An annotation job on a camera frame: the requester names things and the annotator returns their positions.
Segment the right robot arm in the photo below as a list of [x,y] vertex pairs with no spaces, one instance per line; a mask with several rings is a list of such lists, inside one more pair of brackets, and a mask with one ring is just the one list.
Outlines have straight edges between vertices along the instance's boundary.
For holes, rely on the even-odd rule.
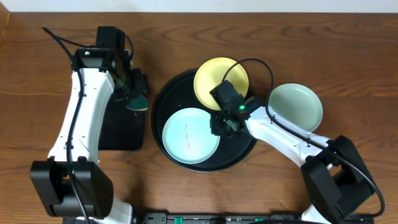
[[380,191],[353,142],[308,132],[280,116],[256,97],[212,94],[220,112],[211,117],[217,134],[250,134],[287,156],[301,169],[311,206],[301,219],[343,223],[370,196]]

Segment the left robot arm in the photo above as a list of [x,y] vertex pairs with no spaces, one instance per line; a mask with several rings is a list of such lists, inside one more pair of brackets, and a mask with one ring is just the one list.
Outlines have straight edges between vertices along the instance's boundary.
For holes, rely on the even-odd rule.
[[133,206],[114,196],[98,154],[142,146],[148,108],[144,74],[132,68],[129,50],[110,46],[78,49],[72,70],[62,128],[48,158],[32,163],[30,179],[51,217],[134,223]]

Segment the green yellow sponge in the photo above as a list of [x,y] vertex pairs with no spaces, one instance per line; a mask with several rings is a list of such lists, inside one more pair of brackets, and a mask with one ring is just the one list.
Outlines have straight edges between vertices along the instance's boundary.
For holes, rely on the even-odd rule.
[[148,100],[144,95],[135,96],[128,100],[126,108],[133,111],[146,111],[149,107]]

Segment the light blue plate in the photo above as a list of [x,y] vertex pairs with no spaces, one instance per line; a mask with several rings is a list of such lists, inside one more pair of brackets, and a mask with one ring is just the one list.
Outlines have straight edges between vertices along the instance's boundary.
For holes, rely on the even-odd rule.
[[162,142],[172,159],[184,164],[197,164],[215,153],[220,137],[211,133],[207,111],[184,108],[166,121]]
[[308,132],[316,130],[323,118],[319,97],[298,83],[286,83],[273,89],[269,106],[281,117]]

